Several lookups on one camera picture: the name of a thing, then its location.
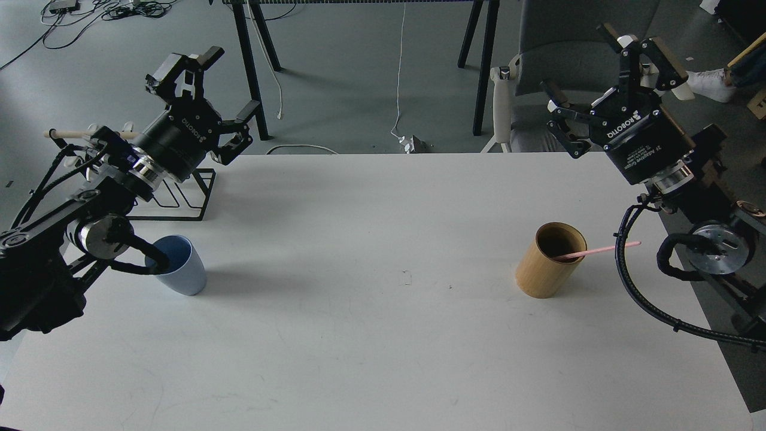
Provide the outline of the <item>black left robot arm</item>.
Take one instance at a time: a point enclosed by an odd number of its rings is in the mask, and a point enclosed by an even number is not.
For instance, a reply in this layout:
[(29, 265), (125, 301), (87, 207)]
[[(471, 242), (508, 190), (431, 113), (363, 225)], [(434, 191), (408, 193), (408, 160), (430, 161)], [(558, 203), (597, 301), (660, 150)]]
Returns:
[(224, 54), (172, 53), (146, 76), (165, 110), (142, 133), (106, 126), (47, 136), (60, 153), (10, 229), (2, 233), (2, 340), (22, 330), (49, 333), (82, 316), (85, 292), (107, 268), (137, 275), (169, 270), (169, 257), (137, 237), (127, 216), (166, 179), (188, 180), (210, 155), (230, 164), (251, 145), (251, 100), (232, 120), (203, 95), (203, 74)]

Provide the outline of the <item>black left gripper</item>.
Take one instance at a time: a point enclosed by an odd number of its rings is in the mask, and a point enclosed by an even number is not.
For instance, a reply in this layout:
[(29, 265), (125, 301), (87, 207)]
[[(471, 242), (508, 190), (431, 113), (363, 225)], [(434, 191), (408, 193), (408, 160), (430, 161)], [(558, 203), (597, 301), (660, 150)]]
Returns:
[[(169, 54), (152, 74), (145, 76), (145, 89), (165, 103), (165, 109), (133, 144), (164, 169), (176, 182), (188, 180), (208, 151), (211, 159), (229, 165), (252, 144), (249, 122), (261, 103), (251, 100), (233, 120), (221, 115), (203, 97), (203, 72), (224, 55), (222, 47), (212, 46), (200, 55)], [(178, 79), (191, 86), (176, 95)], [(233, 135), (219, 145), (221, 135)]]

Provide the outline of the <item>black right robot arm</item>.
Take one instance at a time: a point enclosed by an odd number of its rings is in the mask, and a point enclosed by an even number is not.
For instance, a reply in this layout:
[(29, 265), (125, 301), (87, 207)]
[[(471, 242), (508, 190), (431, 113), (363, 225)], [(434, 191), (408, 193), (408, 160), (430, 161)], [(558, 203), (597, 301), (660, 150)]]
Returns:
[[(689, 136), (663, 107), (664, 91), (678, 98), (692, 96), (686, 71), (663, 41), (619, 36), (608, 23), (597, 30), (620, 57), (617, 85), (590, 104), (572, 104), (550, 79), (540, 85), (550, 98), (547, 129), (572, 158), (599, 145), (630, 184), (648, 188), (626, 210), (615, 233), (616, 267), (625, 289), (644, 311), (675, 331), (764, 350), (764, 286), (738, 275), (764, 243), (764, 211), (733, 197), (722, 182), (724, 131), (708, 125)], [(659, 246), (659, 270), (682, 281), (711, 284), (747, 315), (735, 324), (735, 335), (684, 322), (640, 293), (628, 272), (625, 248), (630, 229), (645, 210), (680, 212), (689, 221), (689, 232), (670, 233)]]

